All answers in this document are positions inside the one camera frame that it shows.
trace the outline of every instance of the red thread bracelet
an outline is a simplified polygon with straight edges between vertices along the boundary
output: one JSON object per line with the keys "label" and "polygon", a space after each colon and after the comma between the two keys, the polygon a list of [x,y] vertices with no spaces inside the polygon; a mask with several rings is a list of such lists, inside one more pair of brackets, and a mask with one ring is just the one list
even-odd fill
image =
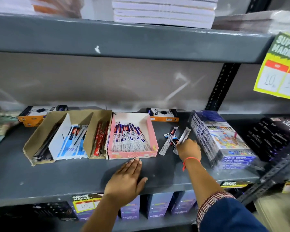
{"label": "red thread bracelet", "polygon": [[188,159],[196,159],[197,161],[199,161],[200,163],[201,163],[201,161],[200,160],[198,160],[197,158],[195,158],[195,157],[188,157],[188,158],[186,158],[185,160],[184,160],[184,162],[183,162],[183,171],[185,171],[185,162],[186,162],[186,160],[188,160]]}

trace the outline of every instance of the white notebook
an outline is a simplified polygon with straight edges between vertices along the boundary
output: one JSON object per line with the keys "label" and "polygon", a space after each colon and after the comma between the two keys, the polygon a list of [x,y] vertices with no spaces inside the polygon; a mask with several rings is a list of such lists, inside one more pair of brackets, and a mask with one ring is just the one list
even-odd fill
{"label": "white notebook", "polygon": [[209,10],[215,10],[217,7],[217,3],[215,2],[197,1],[197,0],[113,0],[113,1],[178,5],[178,6],[185,6],[185,7],[197,7],[200,9],[209,9]]}
{"label": "white notebook", "polygon": [[176,5],[161,5],[161,4],[113,1],[112,6],[114,9],[155,10],[155,11],[167,11],[167,12],[179,12],[179,13],[187,13],[187,14],[195,14],[195,15],[215,16],[214,10],[200,9],[200,8],[195,8],[195,7],[183,7],[183,6],[176,6]]}
{"label": "white notebook", "polygon": [[180,19],[166,19],[166,18],[146,18],[146,17],[124,17],[114,16],[115,22],[122,23],[150,23],[150,24],[165,24],[165,25],[176,25],[184,27],[196,27],[196,28],[211,28],[213,22],[197,22],[190,20]]}
{"label": "white notebook", "polygon": [[121,17],[151,17],[151,18],[166,18],[166,19],[180,19],[191,20],[197,22],[213,22],[214,16],[173,13],[165,11],[149,11],[149,10],[123,10],[114,9],[114,15]]}

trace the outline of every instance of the embroidered sleeve trim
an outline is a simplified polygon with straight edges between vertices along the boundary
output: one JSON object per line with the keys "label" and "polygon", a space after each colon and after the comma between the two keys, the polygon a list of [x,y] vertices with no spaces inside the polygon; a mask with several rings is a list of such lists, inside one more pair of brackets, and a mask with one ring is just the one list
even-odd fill
{"label": "embroidered sleeve trim", "polygon": [[198,211],[198,215],[197,215],[197,226],[198,229],[200,231],[200,225],[201,222],[204,218],[205,213],[209,210],[210,207],[212,207],[217,201],[223,199],[223,198],[233,198],[235,199],[235,197],[225,191],[221,191],[221,192],[216,192],[215,194],[211,195],[203,204],[202,206],[199,208]]}

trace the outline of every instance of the blue sleeve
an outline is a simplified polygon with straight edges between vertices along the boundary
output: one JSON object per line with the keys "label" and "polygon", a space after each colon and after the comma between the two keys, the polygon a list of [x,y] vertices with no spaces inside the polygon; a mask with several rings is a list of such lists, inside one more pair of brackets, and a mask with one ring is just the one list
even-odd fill
{"label": "blue sleeve", "polygon": [[209,207],[200,223],[200,232],[268,232],[243,204],[223,198]]}

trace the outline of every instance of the human hand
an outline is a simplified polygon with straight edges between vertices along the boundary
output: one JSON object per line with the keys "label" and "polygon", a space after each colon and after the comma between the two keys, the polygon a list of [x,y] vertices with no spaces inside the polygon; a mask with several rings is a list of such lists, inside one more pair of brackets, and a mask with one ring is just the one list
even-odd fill
{"label": "human hand", "polygon": [[106,184],[103,198],[110,199],[120,208],[136,198],[143,190],[148,178],[142,178],[137,183],[142,169],[142,161],[136,158],[125,163],[114,173]]}
{"label": "human hand", "polygon": [[178,155],[184,162],[188,157],[194,157],[201,160],[201,148],[196,141],[187,138],[183,143],[176,146]]}

